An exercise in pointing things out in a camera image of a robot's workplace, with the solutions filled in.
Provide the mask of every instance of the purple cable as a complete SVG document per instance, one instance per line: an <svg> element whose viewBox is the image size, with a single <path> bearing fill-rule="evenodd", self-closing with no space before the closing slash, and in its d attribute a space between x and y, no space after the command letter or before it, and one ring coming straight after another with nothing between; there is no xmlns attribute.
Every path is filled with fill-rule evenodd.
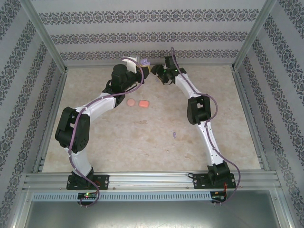
<svg viewBox="0 0 304 228"><path fill-rule="evenodd" d="M208 119L208 120L205 122L205 128L206 128L207 136L208 136L209 142L210 142L210 144L211 144L211 146L212 146L212 149L218 154L218 156L220 156L222 159L224 159L225 161L227 161L228 163L230 163L231 165L233 165L233 166L237 169L237 172L238 172L238 182L237 182L237 185L236 185L235 189L233 190L231 196L230 196L225 202L223 202L223 204L224 204L224 203L228 202L228 201L232 198L232 196L235 194L235 192L237 191L238 186L239 186L239 184L240 184L240 182L241 182L241 171L239 170L238 166L237 166L235 163L229 161L227 158L225 158L223 155L221 155L220 152L218 152L218 150L215 148L215 146L213 145L212 140L211 140L211 138L210 138L209 131L208 131L208 127L207 127L207 123L210 122L210 121L218 114L218 109L219 109L218 103L216 102L216 100L215 100L212 96L210 96L210 95L208 95L208 94L197 93L197 92L195 91L195 89L193 88L193 86L191 85L191 83L184 77L183 73L182 73L181 70L179 69L179 66L177 65L177 63L176 63L176 61L175 61L174 54L175 54L175 50L174 50L173 47L171 47L171 56L172 56L174 65L175 65L175 67L177 68L177 70L178 70L179 74L181 75L181 77L182 77L182 78L187 82L187 84L190 86L190 88L192 89L192 91L193 91L195 94L197 94L197 95L202 95L202 96L207 96L207 97L209 97L209 98L214 102L214 104L215 104L215 113L214 113L214 115L213 115L210 119Z"/></svg>
<svg viewBox="0 0 304 228"><path fill-rule="evenodd" d="M93 181L91 181L91 180L88 179L85 175L83 175L80 171L78 171L78 169L76 168L75 164L74 164L73 161L72 161L72 147L73 147L73 142L74 142L74 139L75 139L76 128L77 128L78 121L79 121L79 118L80 118L81 114L82 114L89 106L91 106L91 105L94 104L95 102L100 101L100 100L105 99L105 98L108 98L108 97L111 97L111 96L120 96L120 95L129 94L129 93L132 93L132 92L134 92L135 90L137 90L139 87L141 87L141 85L143 84L144 74L143 74L143 69L141 68L140 64L139 64L138 62L134 61L133 59L128 58L128 57L122 57L120 60L123 60L123 59L128 59L128 60L130 60L131 62L134 62L134 63L139 67L139 69L140 69L140 71L141 71L141 74L142 74L142 80L141 80L140 84L139 84L136 88L134 88L133 90L130 90L130 91L128 91L128 92L123 92L123 93L118 93L118 94L113 94L113 95L106 95L106 96L103 96L103 97L99 97L99 98L97 98L97 99L91 101L90 103L88 103L88 104L86 105L86 107L84 107L84 108L79 112L79 114L77 115L77 118L76 118L75 124L74 124L73 133L72 133L71 143L70 143L70 146L69 146L68 152L67 152L68 155L69 155L69 160L70 160L70 163L71 163L73 169L79 174L79 176L81 176L82 178L84 178L85 180L87 180L88 182L90 182L91 184L93 184L93 186L96 188L97 197L96 197L95 201L93 201L91 204L86 205L86 206L85 206L86 208L93 206L93 205L98 201L99 196L100 196L100 191L99 191L98 186L97 186ZM79 201L79 204L80 204L81 207L83 206L83 205L81 204L81 202L82 202L83 199L84 199L84 198L82 198L82 199Z"/></svg>

